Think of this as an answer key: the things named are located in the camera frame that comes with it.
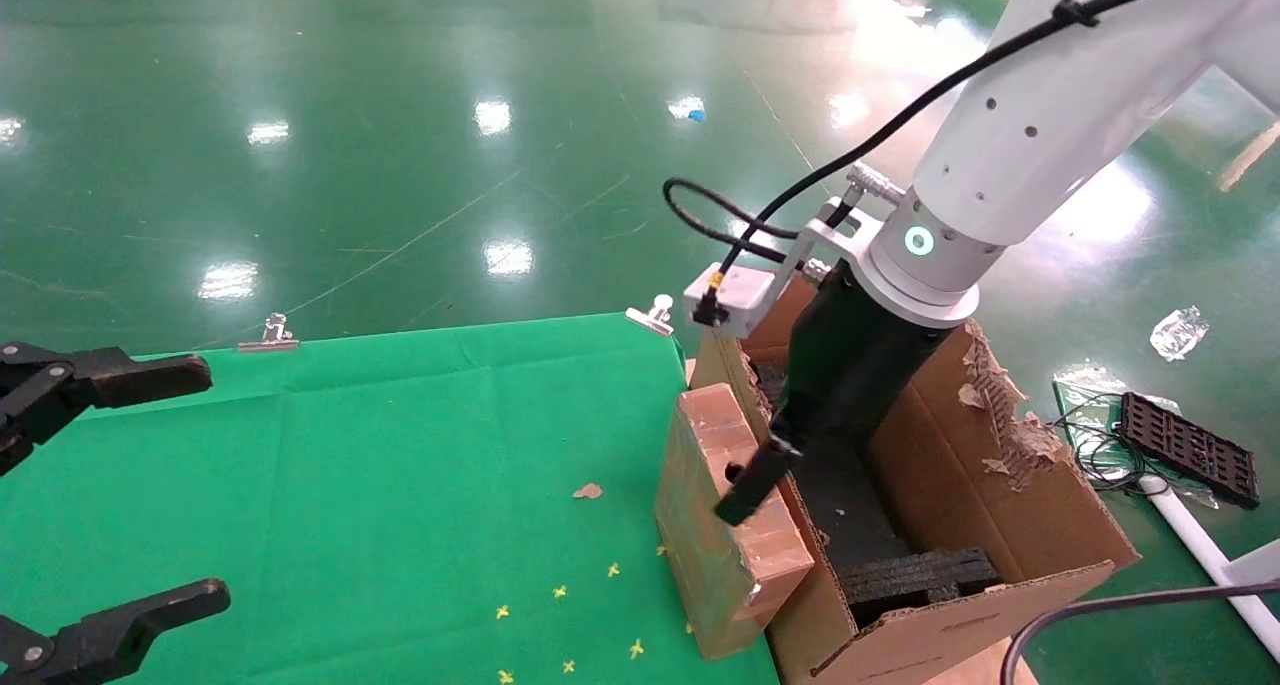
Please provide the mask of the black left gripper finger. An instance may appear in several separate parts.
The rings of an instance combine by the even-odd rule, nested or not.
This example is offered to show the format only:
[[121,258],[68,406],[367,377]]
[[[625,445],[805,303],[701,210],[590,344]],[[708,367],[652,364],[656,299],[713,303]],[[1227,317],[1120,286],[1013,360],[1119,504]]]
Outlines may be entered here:
[[45,635],[1,617],[3,684],[106,684],[136,673],[164,633],[220,615],[230,592],[205,579],[132,600]]
[[86,410],[119,410],[206,392],[197,353],[137,361],[118,347],[56,352],[8,342],[1,352],[1,475],[6,476]]

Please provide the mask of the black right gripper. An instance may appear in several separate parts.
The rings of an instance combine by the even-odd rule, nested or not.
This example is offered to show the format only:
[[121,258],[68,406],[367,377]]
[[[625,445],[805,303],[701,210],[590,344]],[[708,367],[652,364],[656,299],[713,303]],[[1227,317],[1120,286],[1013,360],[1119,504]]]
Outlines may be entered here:
[[850,262],[828,271],[790,333],[771,435],[731,479],[714,512],[737,528],[805,456],[863,451],[905,385],[951,335],[879,305]]

